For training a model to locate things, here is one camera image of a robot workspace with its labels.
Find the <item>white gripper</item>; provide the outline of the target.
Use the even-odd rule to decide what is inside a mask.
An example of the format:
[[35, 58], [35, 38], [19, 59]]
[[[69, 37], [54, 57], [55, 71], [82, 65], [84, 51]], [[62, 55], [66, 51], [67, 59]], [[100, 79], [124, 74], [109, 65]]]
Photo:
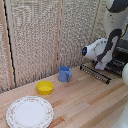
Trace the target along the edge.
[[106, 65], [107, 63], [102, 63], [98, 61], [97, 64], [95, 65], [95, 69], [104, 70]]

